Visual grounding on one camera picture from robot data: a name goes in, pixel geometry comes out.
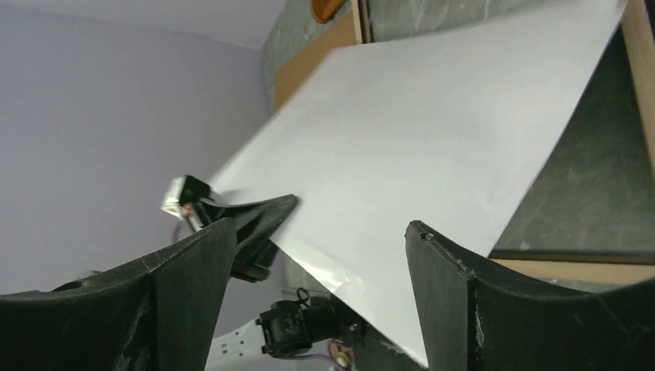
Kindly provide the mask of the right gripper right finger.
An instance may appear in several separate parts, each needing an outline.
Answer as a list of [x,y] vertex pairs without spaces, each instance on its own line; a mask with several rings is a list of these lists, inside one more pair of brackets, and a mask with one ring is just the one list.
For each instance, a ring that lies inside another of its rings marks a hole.
[[406,255],[431,370],[652,370],[654,282],[589,293],[469,251],[421,221]]

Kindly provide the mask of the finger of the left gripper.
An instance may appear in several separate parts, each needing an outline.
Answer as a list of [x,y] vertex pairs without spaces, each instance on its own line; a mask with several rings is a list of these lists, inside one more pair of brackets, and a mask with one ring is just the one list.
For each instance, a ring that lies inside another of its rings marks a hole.
[[279,247],[270,239],[294,211],[299,199],[285,195],[241,205],[226,205],[213,199],[196,202],[196,215],[202,227],[231,219],[236,228],[236,254],[231,277],[251,283],[265,281]]

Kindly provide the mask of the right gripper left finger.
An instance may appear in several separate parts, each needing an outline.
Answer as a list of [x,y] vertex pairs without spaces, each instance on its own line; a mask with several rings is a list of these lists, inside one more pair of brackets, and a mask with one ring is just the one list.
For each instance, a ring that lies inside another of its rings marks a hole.
[[236,251],[224,219],[54,291],[1,298],[3,370],[202,370]]

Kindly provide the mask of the brown cardboard backing board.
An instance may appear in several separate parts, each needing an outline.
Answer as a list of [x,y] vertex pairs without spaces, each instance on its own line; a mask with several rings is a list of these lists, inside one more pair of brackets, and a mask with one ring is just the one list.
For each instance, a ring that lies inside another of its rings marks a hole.
[[353,11],[305,46],[274,74],[273,111],[278,111],[333,50],[361,42]]

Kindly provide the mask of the picture frame black and gold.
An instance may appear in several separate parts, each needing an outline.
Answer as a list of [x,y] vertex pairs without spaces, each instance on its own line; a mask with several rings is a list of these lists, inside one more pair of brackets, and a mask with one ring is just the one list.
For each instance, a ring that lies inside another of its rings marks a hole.
[[[368,1],[371,41],[468,28],[567,1]],[[654,185],[623,34],[617,30],[551,157],[494,253],[654,254]]]

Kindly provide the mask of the white photo paper sheet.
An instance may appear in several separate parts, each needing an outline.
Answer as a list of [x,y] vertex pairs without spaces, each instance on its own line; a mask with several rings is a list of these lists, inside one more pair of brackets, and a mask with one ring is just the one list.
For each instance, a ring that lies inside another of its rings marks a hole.
[[332,51],[212,178],[242,204],[300,199],[273,242],[421,366],[404,234],[487,256],[569,123],[623,1],[555,1]]

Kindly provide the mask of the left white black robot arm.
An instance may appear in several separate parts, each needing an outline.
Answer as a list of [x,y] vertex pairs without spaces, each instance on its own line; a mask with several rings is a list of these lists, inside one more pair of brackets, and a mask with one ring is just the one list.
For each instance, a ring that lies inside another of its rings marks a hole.
[[[186,205],[186,219],[195,232],[231,219],[236,228],[236,255],[230,276],[259,283],[270,276],[280,251],[271,237],[298,203],[294,195],[241,205],[201,198]],[[299,288],[296,299],[276,301],[253,320],[214,339],[205,367],[238,370],[264,359],[312,359],[312,346],[326,341],[338,352],[323,357],[330,362],[331,369],[350,370],[352,361],[347,355],[351,343],[345,334],[351,328],[364,329],[365,323],[347,305],[333,295],[312,297],[306,289]]]

